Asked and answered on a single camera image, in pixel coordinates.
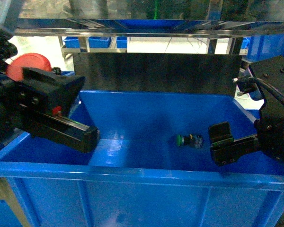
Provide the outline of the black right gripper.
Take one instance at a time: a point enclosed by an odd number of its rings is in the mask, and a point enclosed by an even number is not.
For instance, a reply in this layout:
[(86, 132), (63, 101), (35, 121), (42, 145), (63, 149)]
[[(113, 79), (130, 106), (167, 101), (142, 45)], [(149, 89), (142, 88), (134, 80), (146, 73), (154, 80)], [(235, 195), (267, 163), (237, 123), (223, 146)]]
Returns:
[(264, 99), (257, 135), (236, 140), (228, 122), (214, 124), (208, 129), (211, 158), (217, 166), (229, 165), (259, 151), (260, 144), (264, 154), (284, 165), (284, 57), (251, 63), (249, 71)]

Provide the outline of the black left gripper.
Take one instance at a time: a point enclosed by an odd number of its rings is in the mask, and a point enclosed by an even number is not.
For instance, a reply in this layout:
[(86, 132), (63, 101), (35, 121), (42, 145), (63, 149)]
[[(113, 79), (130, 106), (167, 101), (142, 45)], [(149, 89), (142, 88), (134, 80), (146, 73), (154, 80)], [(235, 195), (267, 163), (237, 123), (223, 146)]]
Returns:
[(0, 73), (0, 143), (18, 128), (81, 153), (94, 150), (99, 129), (67, 118), (85, 77), (36, 68), (23, 68), (23, 76), (13, 81)]

